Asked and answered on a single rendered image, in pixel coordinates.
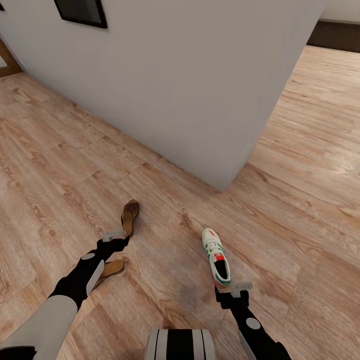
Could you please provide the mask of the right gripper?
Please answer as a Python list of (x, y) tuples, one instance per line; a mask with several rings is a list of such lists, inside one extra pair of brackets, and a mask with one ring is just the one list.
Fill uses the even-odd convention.
[(247, 291), (242, 290), (240, 292), (240, 297), (234, 298), (230, 292), (220, 293), (217, 286), (214, 289), (215, 289), (216, 301), (220, 302), (223, 310), (230, 309), (232, 314), (234, 315), (234, 312), (237, 307), (239, 306), (246, 306), (247, 308), (249, 307), (249, 294)]

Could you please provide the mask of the sandal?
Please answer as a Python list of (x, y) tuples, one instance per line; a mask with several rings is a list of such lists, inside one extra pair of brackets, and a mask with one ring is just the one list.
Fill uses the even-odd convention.
[(124, 238), (131, 238), (134, 235), (134, 222), (140, 213), (140, 205), (136, 199), (130, 200), (123, 209), (121, 216), (122, 230), (126, 231)]
[(100, 275), (92, 291), (95, 290), (106, 278), (112, 275), (120, 274), (124, 270), (125, 270), (125, 263), (122, 259), (118, 259), (113, 262), (105, 262), (103, 272)]

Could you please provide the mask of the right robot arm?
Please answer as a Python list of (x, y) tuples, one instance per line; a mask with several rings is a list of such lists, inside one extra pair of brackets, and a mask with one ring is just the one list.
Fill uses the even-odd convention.
[(216, 301), (223, 310), (230, 309), (238, 325), (240, 344), (249, 360), (292, 360), (285, 346), (275, 342), (263, 329), (261, 322), (248, 309), (251, 281), (231, 283), (231, 292), (220, 293), (216, 286)]

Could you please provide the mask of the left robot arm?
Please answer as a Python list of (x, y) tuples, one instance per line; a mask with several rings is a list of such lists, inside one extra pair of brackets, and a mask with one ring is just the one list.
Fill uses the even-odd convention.
[(55, 291), (13, 334), (0, 343), (0, 360), (56, 360), (72, 323), (101, 276), (105, 261), (128, 246), (125, 230), (105, 230), (103, 239), (62, 277)]

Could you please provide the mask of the robot trunk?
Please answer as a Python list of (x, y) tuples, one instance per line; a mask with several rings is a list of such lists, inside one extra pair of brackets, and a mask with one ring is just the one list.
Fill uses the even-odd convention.
[(152, 329), (144, 360), (216, 360), (208, 329)]

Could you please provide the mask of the gym shoe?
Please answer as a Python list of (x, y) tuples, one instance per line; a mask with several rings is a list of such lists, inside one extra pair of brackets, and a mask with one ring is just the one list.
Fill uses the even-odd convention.
[(202, 242), (208, 255), (216, 287), (226, 288), (231, 284), (231, 272), (219, 236), (213, 229), (205, 228), (202, 232)]

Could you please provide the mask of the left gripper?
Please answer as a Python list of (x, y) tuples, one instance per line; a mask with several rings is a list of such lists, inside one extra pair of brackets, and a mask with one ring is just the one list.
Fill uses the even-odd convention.
[(109, 242), (103, 242), (102, 239), (97, 241), (97, 247), (105, 247), (109, 250), (109, 256), (111, 257), (114, 252), (122, 252), (125, 246), (128, 246), (130, 236), (123, 237), (113, 237), (113, 240)]

